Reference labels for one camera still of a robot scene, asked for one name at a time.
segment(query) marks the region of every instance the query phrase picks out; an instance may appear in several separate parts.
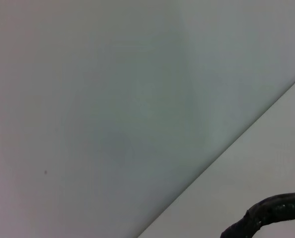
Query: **white surface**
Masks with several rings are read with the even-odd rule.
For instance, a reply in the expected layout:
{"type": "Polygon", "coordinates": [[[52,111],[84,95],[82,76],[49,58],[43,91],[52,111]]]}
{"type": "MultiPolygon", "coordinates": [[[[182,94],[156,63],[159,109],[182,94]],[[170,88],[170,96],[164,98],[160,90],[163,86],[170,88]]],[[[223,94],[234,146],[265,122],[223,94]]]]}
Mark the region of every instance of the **white surface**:
{"type": "Polygon", "coordinates": [[[134,238],[294,81],[295,0],[0,0],[0,238],[134,238]]]}
{"type": "MultiPolygon", "coordinates": [[[[295,192],[295,85],[171,204],[140,238],[219,238],[253,204],[295,192]]],[[[295,238],[295,221],[255,238],[295,238]]]]}

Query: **white wall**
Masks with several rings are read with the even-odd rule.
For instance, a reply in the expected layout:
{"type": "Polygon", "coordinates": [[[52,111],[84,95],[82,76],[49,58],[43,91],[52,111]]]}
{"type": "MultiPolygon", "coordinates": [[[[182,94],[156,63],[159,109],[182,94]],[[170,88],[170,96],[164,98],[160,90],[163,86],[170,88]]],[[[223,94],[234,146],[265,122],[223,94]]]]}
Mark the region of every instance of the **white wall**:
{"type": "Polygon", "coordinates": [[[0,0],[0,237],[134,238],[294,81],[295,0],[0,0]]]}

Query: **black cable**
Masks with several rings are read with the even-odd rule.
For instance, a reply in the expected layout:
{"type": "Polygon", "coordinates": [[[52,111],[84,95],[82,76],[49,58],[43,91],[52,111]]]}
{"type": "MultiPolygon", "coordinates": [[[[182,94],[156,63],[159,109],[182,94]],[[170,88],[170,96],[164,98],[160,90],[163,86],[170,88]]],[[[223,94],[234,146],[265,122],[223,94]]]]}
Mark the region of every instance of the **black cable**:
{"type": "Polygon", "coordinates": [[[272,196],[253,205],[221,238],[252,238],[262,226],[295,220],[295,193],[272,196]]]}

